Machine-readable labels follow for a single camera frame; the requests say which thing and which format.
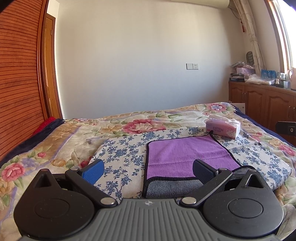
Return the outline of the purple and grey towel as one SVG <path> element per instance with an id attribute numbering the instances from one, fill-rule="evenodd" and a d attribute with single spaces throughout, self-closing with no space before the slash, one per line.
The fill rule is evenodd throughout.
<path id="1" fill-rule="evenodd" d="M 178 198 L 203 185 L 193 174 L 193 162 L 202 160 L 214 169 L 236 171 L 241 165 L 212 135 L 151 141 L 147 144 L 144 198 Z"/>

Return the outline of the wooden room door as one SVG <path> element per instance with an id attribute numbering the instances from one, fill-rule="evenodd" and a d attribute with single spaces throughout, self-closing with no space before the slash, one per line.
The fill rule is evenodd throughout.
<path id="1" fill-rule="evenodd" d="M 42 69 L 45 91 L 45 103 L 49 117 L 62 118 L 61 104 L 55 68 L 55 21 L 56 18 L 46 14 L 42 38 Z"/>

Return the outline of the wooden cabinet row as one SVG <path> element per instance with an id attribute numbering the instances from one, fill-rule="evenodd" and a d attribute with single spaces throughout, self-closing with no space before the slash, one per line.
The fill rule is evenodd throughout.
<path id="1" fill-rule="evenodd" d="M 229 100 L 244 103 L 246 115 L 275 132 L 279 121 L 295 121 L 295 91 L 271 85 L 229 82 Z"/>

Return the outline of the floral bed quilt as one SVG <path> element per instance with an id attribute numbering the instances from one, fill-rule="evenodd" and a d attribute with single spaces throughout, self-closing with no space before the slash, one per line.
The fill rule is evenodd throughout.
<path id="1" fill-rule="evenodd" d="M 280 150 L 292 160 L 294 173 L 275 190 L 283 207 L 284 220 L 277 233 L 282 240 L 295 240 L 295 147 L 264 128 L 227 102 L 190 105 L 183 108 L 142 111 L 98 119 L 73 118 L 57 127 L 31 150 L 21 153 L 1 167 L 1 240 L 18 240 L 13 218 L 15 206 L 40 169 L 64 173 L 91 163 L 101 144 L 109 138 L 183 127 L 206 127 L 210 115 L 221 115 L 241 123 L 245 131 Z"/>

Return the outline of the blue floral white cloth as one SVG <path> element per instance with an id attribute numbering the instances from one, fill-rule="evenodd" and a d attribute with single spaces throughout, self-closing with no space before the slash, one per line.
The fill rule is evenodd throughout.
<path id="1" fill-rule="evenodd" d="M 124 135 L 105 140 L 91 159 L 104 162 L 103 176 L 95 186 L 117 201 L 140 198 L 144 181 L 147 144 L 150 141 L 197 137 L 205 134 L 203 128 L 183 127 L 170 130 Z M 277 149 L 247 132 L 241 131 L 236 139 L 215 136 L 239 164 L 257 169 L 272 190 L 284 184 L 294 173 L 292 160 L 285 150 Z"/>

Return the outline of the white box beside bed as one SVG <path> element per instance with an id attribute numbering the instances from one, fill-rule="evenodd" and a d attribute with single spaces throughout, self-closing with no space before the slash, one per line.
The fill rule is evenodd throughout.
<path id="1" fill-rule="evenodd" d="M 245 114 L 246 108 L 245 108 L 245 103 L 232 103 L 232 105 L 240 110 L 243 114 Z"/>

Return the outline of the pink tissue pack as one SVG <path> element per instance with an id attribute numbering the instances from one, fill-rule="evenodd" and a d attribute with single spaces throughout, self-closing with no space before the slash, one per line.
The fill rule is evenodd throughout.
<path id="1" fill-rule="evenodd" d="M 219 115 L 210 115 L 206 121 L 206 131 L 214 135 L 236 139 L 240 133 L 241 123 Z"/>

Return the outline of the navy bed sheet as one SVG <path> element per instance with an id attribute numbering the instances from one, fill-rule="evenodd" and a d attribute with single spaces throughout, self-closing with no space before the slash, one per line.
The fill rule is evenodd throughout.
<path id="1" fill-rule="evenodd" d="M 55 129 L 57 127 L 59 127 L 60 125 L 64 124 L 65 120 L 62 118 L 57 118 L 55 121 Z M 27 152 L 29 150 L 31 150 L 33 147 L 35 147 L 37 144 L 39 144 L 40 142 L 42 142 L 46 137 L 48 137 L 49 134 L 51 134 L 54 130 L 49 131 L 49 132 L 45 132 L 42 131 L 38 134 L 36 134 L 33 137 L 28 138 L 27 140 L 23 141 L 22 143 L 20 143 L 18 146 L 16 146 L 15 148 L 13 148 L 11 151 L 9 151 L 4 158 L 1 160 L 1 167 L 8 162 L 10 159 L 12 159 L 13 157 Z"/>

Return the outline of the red blanket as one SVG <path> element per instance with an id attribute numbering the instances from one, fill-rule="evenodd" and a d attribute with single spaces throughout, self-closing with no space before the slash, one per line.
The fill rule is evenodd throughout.
<path id="1" fill-rule="evenodd" d="M 55 121 L 56 118 L 55 117 L 49 117 L 48 119 L 46 119 L 43 123 L 41 123 L 38 128 L 32 133 L 31 137 L 35 136 L 36 134 L 45 131 L 45 132 L 49 132 L 55 129 Z"/>

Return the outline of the clutter on cabinet top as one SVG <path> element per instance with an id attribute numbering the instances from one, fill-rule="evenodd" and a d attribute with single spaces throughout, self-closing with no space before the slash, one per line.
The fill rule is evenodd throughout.
<path id="1" fill-rule="evenodd" d="M 255 62 L 251 51 L 247 52 L 246 60 L 247 63 L 239 61 L 231 66 L 234 72 L 230 74 L 229 81 L 272 85 L 295 91 L 295 68 L 288 70 L 287 73 L 261 69 L 260 74 L 257 75 L 255 73 Z"/>

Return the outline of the wooden slatted wardrobe door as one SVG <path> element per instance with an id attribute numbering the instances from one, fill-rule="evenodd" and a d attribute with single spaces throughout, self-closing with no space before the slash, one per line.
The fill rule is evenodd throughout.
<path id="1" fill-rule="evenodd" d="M 12 1 L 1 12 L 1 158 L 48 117 L 42 37 L 48 1 Z"/>

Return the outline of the patterned beige curtain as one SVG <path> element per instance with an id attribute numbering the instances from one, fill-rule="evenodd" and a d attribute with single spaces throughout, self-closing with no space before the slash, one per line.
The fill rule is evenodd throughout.
<path id="1" fill-rule="evenodd" d="M 233 2 L 249 36 L 256 74 L 260 74 L 261 70 L 265 69 L 265 63 L 259 46 L 257 29 L 250 4 L 247 0 L 233 0 Z"/>

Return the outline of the white air conditioner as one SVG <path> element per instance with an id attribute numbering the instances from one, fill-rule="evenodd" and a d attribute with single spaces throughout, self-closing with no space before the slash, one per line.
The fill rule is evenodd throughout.
<path id="1" fill-rule="evenodd" d="M 201 6 L 210 6 L 217 9 L 228 8 L 229 0 L 172 0 L 179 3 L 197 4 Z"/>

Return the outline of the white wall switch socket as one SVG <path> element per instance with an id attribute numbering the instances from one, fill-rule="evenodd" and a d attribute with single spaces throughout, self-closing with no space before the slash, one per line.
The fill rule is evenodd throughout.
<path id="1" fill-rule="evenodd" d="M 199 65 L 197 63 L 187 63 L 186 68 L 187 70 L 198 70 Z"/>

